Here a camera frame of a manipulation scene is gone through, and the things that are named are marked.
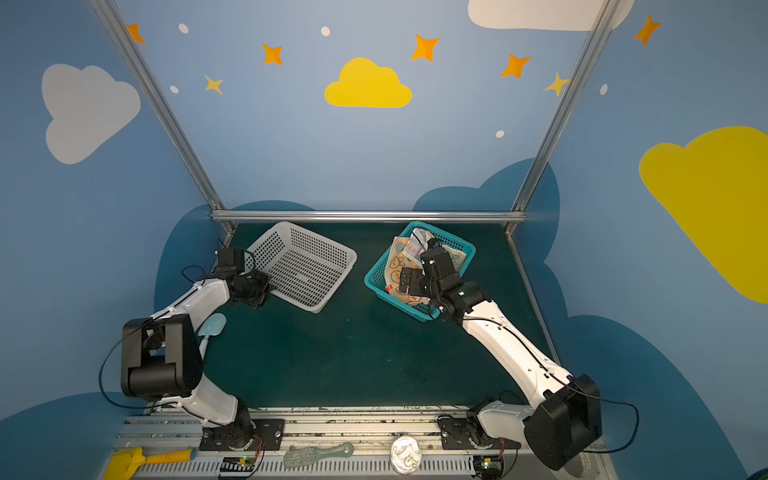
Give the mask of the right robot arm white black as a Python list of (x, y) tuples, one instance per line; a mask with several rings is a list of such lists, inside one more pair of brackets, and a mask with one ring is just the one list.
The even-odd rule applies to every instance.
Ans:
[(485, 434), (506, 438), (520, 430), (527, 445), (553, 471), (563, 468), (602, 436), (599, 389), (587, 375), (574, 377), (525, 337), (499, 305), (458, 273), (440, 272), (434, 263), (405, 267), (395, 287), (401, 294), (427, 297), (440, 313), (454, 318), (513, 378), (532, 412), (516, 419), (498, 404), (476, 414)]

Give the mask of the rabbit letter striped towel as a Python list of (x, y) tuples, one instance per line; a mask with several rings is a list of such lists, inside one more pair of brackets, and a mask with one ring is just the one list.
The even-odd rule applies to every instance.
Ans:
[(456, 270), (459, 270), (464, 265), (467, 257), (464, 251), (451, 247), (447, 240), (441, 240), (431, 231), (424, 228), (415, 228), (411, 231), (402, 249), (402, 253), (411, 262), (420, 266), (421, 255), (433, 247), (443, 247), (449, 253)]

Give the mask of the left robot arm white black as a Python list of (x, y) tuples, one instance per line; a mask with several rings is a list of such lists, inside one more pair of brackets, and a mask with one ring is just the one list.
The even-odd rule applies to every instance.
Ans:
[(232, 301), (262, 306), (269, 290), (269, 277), (258, 270), (208, 275), (151, 316), (125, 323), (119, 343), (123, 394), (180, 408), (208, 428), (234, 424), (241, 402), (204, 374), (211, 337), (204, 325)]

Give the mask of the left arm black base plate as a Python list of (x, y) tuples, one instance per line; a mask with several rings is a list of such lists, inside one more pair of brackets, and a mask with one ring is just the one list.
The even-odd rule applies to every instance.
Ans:
[(233, 423), (224, 427), (203, 428), (199, 449), (206, 452), (255, 452), (280, 449), (284, 419), (252, 419), (249, 427)]

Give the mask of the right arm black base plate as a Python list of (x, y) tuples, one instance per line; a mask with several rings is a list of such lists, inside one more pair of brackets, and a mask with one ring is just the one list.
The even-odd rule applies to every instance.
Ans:
[(516, 440), (489, 437), (474, 420), (440, 415), (436, 424), (444, 450), (516, 450), (522, 447)]

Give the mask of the white perforated plastic basket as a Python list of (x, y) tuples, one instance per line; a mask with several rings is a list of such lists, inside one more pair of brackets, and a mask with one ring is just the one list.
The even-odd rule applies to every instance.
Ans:
[(319, 313), (351, 272), (357, 253), (290, 222), (279, 222), (246, 248), (245, 265), (269, 277), (270, 292)]

